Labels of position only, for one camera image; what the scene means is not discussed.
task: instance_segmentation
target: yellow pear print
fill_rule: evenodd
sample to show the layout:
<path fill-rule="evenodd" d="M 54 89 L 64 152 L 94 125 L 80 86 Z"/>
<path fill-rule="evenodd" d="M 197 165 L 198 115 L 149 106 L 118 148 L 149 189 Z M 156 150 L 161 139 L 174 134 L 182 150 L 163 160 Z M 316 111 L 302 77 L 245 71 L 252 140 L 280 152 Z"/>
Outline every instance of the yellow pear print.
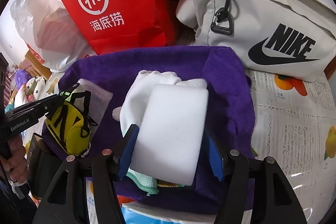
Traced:
<path fill-rule="evenodd" d="M 328 132 L 328 137 L 325 142 L 325 154 L 324 160 L 328 157 L 334 158 L 336 154 L 336 129 L 334 126 L 331 126 Z"/>

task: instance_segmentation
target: clear plastic bag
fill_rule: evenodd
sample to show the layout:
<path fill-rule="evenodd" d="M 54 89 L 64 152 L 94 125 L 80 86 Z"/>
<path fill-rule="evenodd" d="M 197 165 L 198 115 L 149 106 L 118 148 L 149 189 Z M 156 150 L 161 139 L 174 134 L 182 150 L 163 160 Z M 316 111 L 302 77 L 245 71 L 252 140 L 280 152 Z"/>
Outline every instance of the clear plastic bag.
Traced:
<path fill-rule="evenodd" d="M 95 55 L 60 0 L 14 0 L 10 13 L 30 51 L 53 72 Z"/>

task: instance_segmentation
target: yellow mini backpack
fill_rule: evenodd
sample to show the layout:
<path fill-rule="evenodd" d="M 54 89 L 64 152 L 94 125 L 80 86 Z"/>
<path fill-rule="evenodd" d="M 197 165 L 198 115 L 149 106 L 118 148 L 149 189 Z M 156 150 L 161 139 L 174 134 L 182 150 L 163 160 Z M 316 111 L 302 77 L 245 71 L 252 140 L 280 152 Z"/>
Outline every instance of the yellow mini backpack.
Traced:
<path fill-rule="evenodd" d="M 97 125 L 88 116 L 91 92 L 87 90 L 63 92 L 61 95 L 66 96 L 67 99 L 61 107 L 46 115 L 45 123 L 56 142 L 68 155 L 83 155 L 89 147 L 90 125 Z M 84 111 L 74 105 L 78 98 L 84 98 Z"/>

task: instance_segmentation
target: purple towel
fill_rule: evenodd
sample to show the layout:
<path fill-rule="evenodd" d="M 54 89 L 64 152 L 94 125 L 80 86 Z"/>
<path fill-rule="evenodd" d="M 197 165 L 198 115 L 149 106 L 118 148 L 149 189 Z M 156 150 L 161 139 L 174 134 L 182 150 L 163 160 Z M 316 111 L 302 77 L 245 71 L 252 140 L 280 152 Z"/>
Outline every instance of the purple towel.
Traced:
<path fill-rule="evenodd" d="M 123 104 L 126 94 L 141 70 L 174 71 L 184 81 L 204 78 L 208 83 L 209 104 L 207 127 L 225 143 L 254 158 L 251 135 L 254 109 L 250 95 L 250 79 L 229 47 L 174 46 L 137 48 L 75 62 L 67 69 L 58 86 L 65 90 L 84 78 L 113 93 L 101 124 L 91 142 L 88 156 L 112 147 L 122 138 L 120 123 L 112 118 L 112 110 Z M 47 130 L 42 135 L 49 147 L 62 159 L 66 154 Z M 159 194 L 147 196 L 128 177 L 115 182 L 118 195 L 143 203 L 176 211 L 216 214 L 227 185 L 213 176 L 209 161 L 201 153 L 195 176 L 195 188 L 159 188 Z M 249 184 L 246 209 L 253 203 L 253 183 Z"/>

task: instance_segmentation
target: black carabiner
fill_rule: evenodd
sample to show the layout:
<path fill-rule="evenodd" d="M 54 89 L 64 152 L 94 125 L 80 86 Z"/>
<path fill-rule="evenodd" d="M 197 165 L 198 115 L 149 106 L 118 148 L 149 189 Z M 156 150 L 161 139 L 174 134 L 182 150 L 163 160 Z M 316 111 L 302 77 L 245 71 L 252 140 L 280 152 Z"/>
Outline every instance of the black carabiner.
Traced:
<path fill-rule="evenodd" d="M 214 20 L 211 23 L 210 29 L 214 33 L 225 34 L 225 35 L 232 35 L 233 34 L 233 19 L 231 14 L 229 13 L 228 9 L 230 6 L 230 0 L 225 0 L 224 7 L 220 8 L 216 13 Z M 216 25 L 216 23 L 223 22 L 224 20 L 228 20 L 229 27 L 222 27 Z"/>

